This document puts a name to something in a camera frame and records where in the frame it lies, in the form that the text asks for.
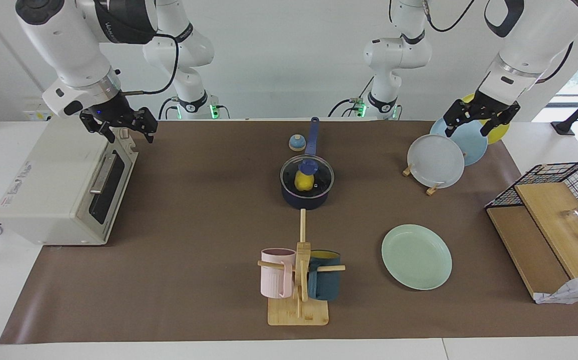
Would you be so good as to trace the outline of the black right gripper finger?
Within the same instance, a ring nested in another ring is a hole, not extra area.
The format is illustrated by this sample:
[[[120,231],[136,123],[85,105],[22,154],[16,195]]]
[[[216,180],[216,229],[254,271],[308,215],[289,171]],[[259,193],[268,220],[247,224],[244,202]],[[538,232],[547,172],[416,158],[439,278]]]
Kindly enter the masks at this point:
[[[158,130],[158,121],[147,107],[133,111],[131,114],[131,130],[142,133],[149,144],[154,142]]]
[[[116,137],[114,132],[110,129],[110,126],[106,121],[98,123],[95,119],[88,119],[88,132],[98,133],[105,137],[109,143],[115,143]]]

